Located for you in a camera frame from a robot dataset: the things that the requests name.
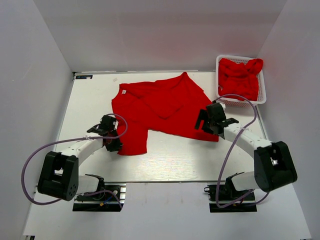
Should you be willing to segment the red t-shirt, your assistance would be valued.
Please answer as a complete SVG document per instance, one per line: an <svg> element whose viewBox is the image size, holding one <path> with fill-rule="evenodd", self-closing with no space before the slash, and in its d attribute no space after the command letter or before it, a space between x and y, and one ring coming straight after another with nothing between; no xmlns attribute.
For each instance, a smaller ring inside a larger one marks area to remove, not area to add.
<svg viewBox="0 0 320 240"><path fill-rule="evenodd" d="M148 131L194 140L218 142L217 135L196 129L200 110L211 103L204 90L186 72L154 82L122 83L111 101L118 115L121 156L147 153Z"/></svg>

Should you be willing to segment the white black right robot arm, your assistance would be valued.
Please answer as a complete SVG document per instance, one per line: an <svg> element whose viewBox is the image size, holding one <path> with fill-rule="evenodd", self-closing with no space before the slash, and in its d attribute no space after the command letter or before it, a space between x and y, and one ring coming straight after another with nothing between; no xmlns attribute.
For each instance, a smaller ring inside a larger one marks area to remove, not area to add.
<svg viewBox="0 0 320 240"><path fill-rule="evenodd" d="M255 189L268 193L298 179L289 147L285 142L271 142L258 137L238 120L227 118L224 105L219 102L213 102L200 110L195 129L217 135L253 158L254 170L229 176L225 184L218 188L220 194L236 199Z"/></svg>

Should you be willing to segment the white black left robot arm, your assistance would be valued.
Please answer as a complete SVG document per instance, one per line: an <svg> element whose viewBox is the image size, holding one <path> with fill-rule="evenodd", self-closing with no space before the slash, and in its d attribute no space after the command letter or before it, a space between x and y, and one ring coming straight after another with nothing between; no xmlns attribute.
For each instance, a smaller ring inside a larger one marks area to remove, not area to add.
<svg viewBox="0 0 320 240"><path fill-rule="evenodd" d="M105 147L109 152L119 151L123 144L117 133L118 121L113 114L102 117L99 124L86 131L87 136L59 152L46 154L37 191L65 201L76 195L100 194L103 178L94 174L79 175L80 165L95 152Z"/></svg>

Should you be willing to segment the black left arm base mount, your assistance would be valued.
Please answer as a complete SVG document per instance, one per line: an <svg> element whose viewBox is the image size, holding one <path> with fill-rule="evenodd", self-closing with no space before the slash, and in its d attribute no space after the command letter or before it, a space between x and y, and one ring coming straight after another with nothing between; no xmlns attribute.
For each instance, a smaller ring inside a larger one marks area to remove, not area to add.
<svg viewBox="0 0 320 240"><path fill-rule="evenodd" d="M98 194L77 195L73 202L73 212L115 212L122 210L126 198L125 183L105 182Z"/></svg>

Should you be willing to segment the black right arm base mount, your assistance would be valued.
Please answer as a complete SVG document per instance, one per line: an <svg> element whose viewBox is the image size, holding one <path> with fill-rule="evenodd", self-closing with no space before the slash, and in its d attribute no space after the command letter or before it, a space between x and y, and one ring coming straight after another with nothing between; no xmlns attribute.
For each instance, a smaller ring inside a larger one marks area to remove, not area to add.
<svg viewBox="0 0 320 240"><path fill-rule="evenodd" d="M250 190L244 191L234 191L232 192L229 186L221 184L218 192L218 203L220 205L226 205L230 202L236 200L242 195L246 194L246 197L225 207L219 208L216 204L216 184L208 184L204 187L203 191L208 195L209 202L209 212L210 213L254 213L257 212L257 207L255 205L256 198L253 192Z"/></svg>

